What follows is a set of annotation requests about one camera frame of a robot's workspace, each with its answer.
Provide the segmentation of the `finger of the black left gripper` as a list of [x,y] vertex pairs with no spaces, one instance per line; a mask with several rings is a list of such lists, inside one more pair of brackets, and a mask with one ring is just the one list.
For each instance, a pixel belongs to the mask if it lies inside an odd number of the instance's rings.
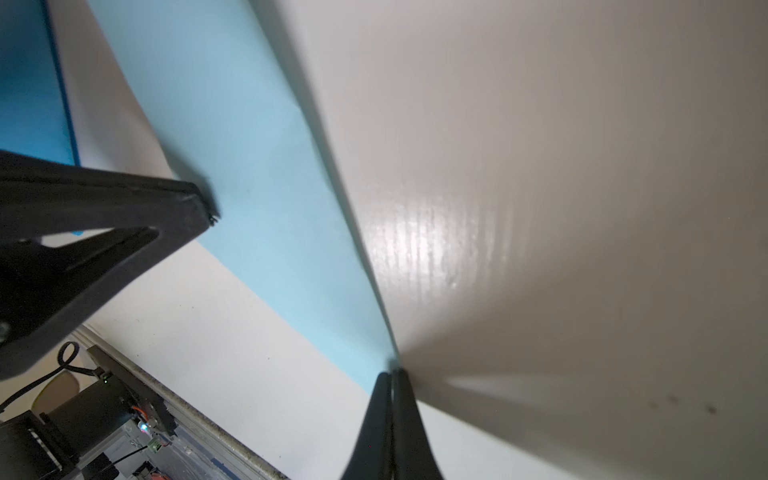
[[1,227],[1,378],[18,376],[127,285],[207,230],[116,227],[61,247]]
[[1,153],[3,244],[89,229],[180,232],[185,242],[215,222],[193,183],[67,166]]

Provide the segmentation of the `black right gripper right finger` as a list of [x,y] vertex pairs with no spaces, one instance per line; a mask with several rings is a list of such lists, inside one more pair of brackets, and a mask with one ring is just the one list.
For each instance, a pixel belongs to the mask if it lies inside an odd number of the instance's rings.
[[392,375],[394,478],[443,480],[405,369]]

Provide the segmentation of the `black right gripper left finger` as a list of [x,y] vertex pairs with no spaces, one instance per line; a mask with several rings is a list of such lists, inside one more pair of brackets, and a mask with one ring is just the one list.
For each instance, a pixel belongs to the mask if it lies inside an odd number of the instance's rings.
[[392,376],[378,375],[342,480],[390,480],[393,476]]

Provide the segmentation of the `light blue square paper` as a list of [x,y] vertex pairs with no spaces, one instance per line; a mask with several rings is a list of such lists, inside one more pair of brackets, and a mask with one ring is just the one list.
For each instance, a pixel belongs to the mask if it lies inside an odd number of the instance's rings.
[[310,126],[247,1],[94,1],[160,144],[209,190],[202,245],[353,381],[395,352]]

